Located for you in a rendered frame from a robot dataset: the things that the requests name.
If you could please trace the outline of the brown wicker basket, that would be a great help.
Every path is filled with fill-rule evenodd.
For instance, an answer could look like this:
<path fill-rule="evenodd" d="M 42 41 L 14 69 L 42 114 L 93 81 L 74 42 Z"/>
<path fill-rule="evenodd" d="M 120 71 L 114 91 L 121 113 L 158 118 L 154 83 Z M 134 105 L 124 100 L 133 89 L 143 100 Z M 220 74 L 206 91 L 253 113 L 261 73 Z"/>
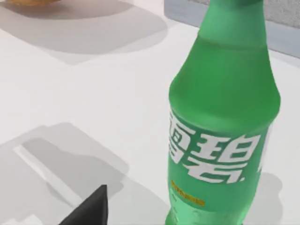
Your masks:
<path fill-rule="evenodd" d="M 0 0 L 0 2 L 5 2 L 17 6 L 45 6 L 60 0 Z"/>

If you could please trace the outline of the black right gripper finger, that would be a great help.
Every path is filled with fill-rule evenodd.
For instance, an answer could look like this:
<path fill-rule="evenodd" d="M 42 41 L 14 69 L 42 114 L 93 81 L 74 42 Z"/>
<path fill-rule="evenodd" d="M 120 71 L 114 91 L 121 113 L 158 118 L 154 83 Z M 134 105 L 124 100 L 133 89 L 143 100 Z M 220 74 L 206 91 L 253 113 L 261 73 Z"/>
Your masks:
<path fill-rule="evenodd" d="M 107 185 L 101 185 L 58 225 L 107 225 Z"/>

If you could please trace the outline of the green bottle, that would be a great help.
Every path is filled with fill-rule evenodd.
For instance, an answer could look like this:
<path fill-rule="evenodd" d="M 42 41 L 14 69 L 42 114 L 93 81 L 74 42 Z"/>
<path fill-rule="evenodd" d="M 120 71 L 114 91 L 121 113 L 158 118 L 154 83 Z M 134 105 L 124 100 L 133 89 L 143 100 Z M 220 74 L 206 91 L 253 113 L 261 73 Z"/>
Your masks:
<path fill-rule="evenodd" d="M 169 88 L 165 225 L 243 225 L 280 94 L 264 0 L 210 0 Z"/>

